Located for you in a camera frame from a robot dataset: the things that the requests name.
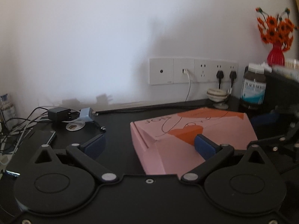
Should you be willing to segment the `red vase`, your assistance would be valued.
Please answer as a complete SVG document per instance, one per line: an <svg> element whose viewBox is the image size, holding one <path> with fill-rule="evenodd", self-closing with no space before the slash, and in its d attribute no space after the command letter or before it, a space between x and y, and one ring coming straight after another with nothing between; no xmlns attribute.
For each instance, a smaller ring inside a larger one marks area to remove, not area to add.
<svg viewBox="0 0 299 224"><path fill-rule="evenodd" d="M273 44L272 50L269 52L267 57L267 64L269 66L284 66L285 64L285 57L283 55L283 51L281 45L279 43Z"/></svg>

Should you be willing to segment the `small clear bottle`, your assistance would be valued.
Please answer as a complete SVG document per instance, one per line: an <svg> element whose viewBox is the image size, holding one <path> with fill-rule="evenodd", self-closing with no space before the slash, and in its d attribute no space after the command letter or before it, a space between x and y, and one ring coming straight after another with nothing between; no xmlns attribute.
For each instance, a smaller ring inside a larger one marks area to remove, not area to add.
<svg viewBox="0 0 299 224"><path fill-rule="evenodd" d="M1 115L6 128L11 131L18 123L18 120L16 119L15 107L10 101L8 94L1 95Z"/></svg>

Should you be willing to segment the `light blue charger plug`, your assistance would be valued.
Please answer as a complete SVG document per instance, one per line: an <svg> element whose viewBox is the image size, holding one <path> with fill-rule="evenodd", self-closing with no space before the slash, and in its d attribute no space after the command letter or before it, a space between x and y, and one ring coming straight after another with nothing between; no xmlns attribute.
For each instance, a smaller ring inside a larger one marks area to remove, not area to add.
<svg viewBox="0 0 299 224"><path fill-rule="evenodd" d="M82 108L80 110L79 119L83 122L93 122L94 121L94 113L91 107Z"/></svg>

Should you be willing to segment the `black plug right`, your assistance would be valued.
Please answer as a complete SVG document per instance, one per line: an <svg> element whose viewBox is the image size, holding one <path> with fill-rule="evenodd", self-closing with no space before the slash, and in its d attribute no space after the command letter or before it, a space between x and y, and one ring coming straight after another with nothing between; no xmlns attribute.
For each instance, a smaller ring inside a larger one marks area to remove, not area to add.
<svg viewBox="0 0 299 224"><path fill-rule="evenodd" d="M232 92L233 91L233 86L234 86L234 82L235 80L237 79L237 73L235 70L232 70L229 74L229 78L230 78L230 81L231 81L231 87L230 87L230 91Z"/></svg>

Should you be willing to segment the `black smartphone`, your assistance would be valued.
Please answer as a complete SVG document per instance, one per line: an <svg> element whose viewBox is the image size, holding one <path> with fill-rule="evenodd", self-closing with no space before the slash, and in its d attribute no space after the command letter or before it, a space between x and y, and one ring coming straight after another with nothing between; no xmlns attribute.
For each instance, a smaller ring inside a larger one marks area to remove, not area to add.
<svg viewBox="0 0 299 224"><path fill-rule="evenodd" d="M4 172L8 175L19 176L40 146L50 145L55 136L56 131L54 130L37 130L30 133L18 148Z"/></svg>

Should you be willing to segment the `black plug left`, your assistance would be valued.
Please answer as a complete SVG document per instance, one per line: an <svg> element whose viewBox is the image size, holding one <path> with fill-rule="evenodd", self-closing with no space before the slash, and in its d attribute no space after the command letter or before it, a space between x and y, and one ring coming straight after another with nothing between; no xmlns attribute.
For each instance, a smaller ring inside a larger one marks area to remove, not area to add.
<svg viewBox="0 0 299 224"><path fill-rule="evenodd" d="M222 70L219 70L216 74L216 78L218 79L218 89L221 89L221 82L224 78L224 72Z"/></svg>

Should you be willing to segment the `orange artificial flowers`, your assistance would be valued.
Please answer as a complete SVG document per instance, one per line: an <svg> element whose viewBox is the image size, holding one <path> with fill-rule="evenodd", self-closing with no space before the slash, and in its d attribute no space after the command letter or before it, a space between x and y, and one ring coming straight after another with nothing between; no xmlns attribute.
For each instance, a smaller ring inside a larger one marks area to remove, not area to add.
<svg viewBox="0 0 299 224"><path fill-rule="evenodd" d="M298 30L298 26L290 19L290 9L285 8L275 16L269 15L260 7L255 11L259 14L256 19L262 42L277 45L282 52L289 51L294 40L293 33Z"/></svg>

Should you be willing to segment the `brown supplement bottle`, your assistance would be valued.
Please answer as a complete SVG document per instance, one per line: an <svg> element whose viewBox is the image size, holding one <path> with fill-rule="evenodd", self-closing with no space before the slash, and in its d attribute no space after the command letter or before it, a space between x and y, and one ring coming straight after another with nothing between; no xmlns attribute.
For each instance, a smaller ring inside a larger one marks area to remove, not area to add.
<svg viewBox="0 0 299 224"><path fill-rule="evenodd" d="M266 76L264 67L249 63L243 76L241 101L247 107L258 107L263 103L265 92Z"/></svg>

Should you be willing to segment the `white wall socket panel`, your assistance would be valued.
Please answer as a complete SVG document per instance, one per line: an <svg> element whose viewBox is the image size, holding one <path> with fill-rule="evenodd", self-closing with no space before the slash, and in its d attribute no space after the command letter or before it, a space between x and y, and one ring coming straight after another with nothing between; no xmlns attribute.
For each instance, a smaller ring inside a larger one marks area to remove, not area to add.
<svg viewBox="0 0 299 224"><path fill-rule="evenodd" d="M221 81L229 82L230 73L238 72L238 63L202 58L151 58L149 84L216 83L219 71L224 74Z"/></svg>

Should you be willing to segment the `pink cardboard box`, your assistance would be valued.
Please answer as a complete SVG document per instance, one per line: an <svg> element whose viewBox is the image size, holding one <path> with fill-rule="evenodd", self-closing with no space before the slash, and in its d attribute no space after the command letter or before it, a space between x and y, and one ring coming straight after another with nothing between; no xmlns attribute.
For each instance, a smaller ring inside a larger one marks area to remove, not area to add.
<svg viewBox="0 0 299 224"><path fill-rule="evenodd" d="M147 175L178 175L204 162L194 140L202 134L216 144L245 150L257 137L245 113L199 108L130 124L135 152Z"/></svg>

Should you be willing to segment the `black power adapter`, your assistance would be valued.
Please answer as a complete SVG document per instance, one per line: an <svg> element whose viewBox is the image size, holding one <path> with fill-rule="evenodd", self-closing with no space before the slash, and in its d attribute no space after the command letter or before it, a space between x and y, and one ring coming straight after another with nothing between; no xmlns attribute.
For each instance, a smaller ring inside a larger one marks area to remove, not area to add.
<svg viewBox="0 0 299 224"><path fill-rule="evenodd" d="M68 121L71 110L64 107L56 107L48 110L48 119L55 122Z"/></svg>

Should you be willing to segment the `white round disc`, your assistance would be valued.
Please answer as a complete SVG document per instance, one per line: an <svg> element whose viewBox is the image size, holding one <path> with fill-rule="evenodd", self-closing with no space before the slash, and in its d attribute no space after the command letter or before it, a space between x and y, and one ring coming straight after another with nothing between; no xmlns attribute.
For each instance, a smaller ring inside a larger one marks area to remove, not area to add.
<svg viewBox="0 0 299 224"><path fill-rule="evenodd" d="M76 122L70 122L66 125L66 129L68 131L78 131L81 130L85 126L85 122L83 121L76 121Z"/></svg>

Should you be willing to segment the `black plug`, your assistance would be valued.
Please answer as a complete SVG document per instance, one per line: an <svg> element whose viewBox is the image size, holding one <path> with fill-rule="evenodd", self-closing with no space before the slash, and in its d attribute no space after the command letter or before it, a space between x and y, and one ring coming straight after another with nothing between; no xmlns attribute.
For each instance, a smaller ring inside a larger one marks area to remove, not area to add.
<svg viewBox="0 0 299 224"><path fill-rule="evenodd" d="M235 70L232 70L229 74L229 78L230 78L230 81L231 81L231 87L230 87L230 91L232 92L233 91L233 86L234 86L234 82L235 80L237 79L237 73Z"/></svg>
<svg viewBox="0 0 299 224"><path fill-rule="evenodd" d="M218 79L218 89L221 89L221 82L224 78L224 72L222 70L219 70L216 74L216 78Z"/></svg>

